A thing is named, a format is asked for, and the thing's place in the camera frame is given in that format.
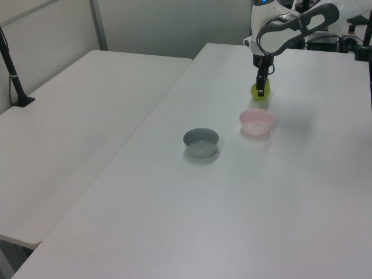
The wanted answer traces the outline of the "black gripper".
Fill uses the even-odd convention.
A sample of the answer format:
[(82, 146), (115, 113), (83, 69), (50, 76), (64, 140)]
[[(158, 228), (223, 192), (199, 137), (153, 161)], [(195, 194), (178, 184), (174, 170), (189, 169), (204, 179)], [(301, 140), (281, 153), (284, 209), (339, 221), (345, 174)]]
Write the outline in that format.
[(258, 97), (264, 97), (265, 76), (275, 72), (274, 57), (271, 55), (253, 54), (253, 65), (257, 67), (256, 90)]

